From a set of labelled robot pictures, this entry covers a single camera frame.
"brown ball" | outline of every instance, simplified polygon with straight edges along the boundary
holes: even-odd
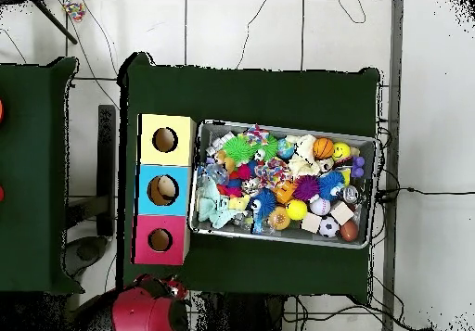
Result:
[[[356,226],[353,220],[350,220],[340,226],[340,233],[343,240],[352,242],[358,237],[358,226]]]

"green table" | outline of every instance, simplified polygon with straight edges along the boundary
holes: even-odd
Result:
[[[261,123],[330,133],[375,136],[379,73],[272,72],[151,66],[144,53],[131,55],[119,75],[121,154],[118,226],[127,285],[139,274],[178,274],[192,290],[272,294],[352,295],[367,302],[368,248],[344,249],[192,235],[185,265],[130,262],[138,113]]]
[[[81,292],[61,269],[65,231],[65,95],[76,58],[0,65],[1,291]]]

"yellow ball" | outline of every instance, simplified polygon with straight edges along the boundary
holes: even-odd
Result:
[[[286,205],[287,215],[293,221],[301,221],[307,215],[307,205],[305,202],[297,199],[291,200]]]
[[[350,157],[350,146],[346,143],[337,142],[333,145],[333,155],[331,156],[335,162]]]

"plastic bin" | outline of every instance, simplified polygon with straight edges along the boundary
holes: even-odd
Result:
[[[193,182],[191,186],[191,198],[189,201],[188,226],[195,233],[207,235],[219,235],[226,237],[240,237],[253,238],[270,241],[285,241],[289,243],[320,245],[338,248],[353,248],[359,249],[365,247],[371,238],[371,226],[374,216],[375,195],[377,185],[377,168],[379,161],[379,149],[376,139],[372,137],[352,136],[348,134],[330,134],[318,131],[304,131],[290,128],[276,128],[273,126],[259,126],[270,132],[275,138],[279,139],[287,135],[303,136],[305,134],[312,134],[315,137],[328,137],[333,142],[344,142],[349,146],[360,149],[360,155],[365,159],[364,175],[357,179],[357,187],[363,193],[363,201],[360,212],[358,237],[353,242],[346,242],[340,237],[323,237],[321,235],[307,232],[300,228],[300,222],[292,221],[290,226],[282,231],[274,231],[272,234],[253,235],[247,233],[232,223],[225,225],[221,229],[214,229],[210,222],[198,221],[198,213],[196,212],[196,189],[198,177],[198,163],[204,162],[206,155],[206,148],[211,145],[212,141],[218,137],[223,137],[228,132],[233,134],[240,134],[250,128],[251,124],[229,122],[229,121],[215,121],[205,120],[199,124],[197,131],[197,139],[195,145],[195,155],[193,162]]]

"stacked boxes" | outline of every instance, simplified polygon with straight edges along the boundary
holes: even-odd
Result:
[[[139,114],[132,263],[181,265],[196,124],[189,117]]]

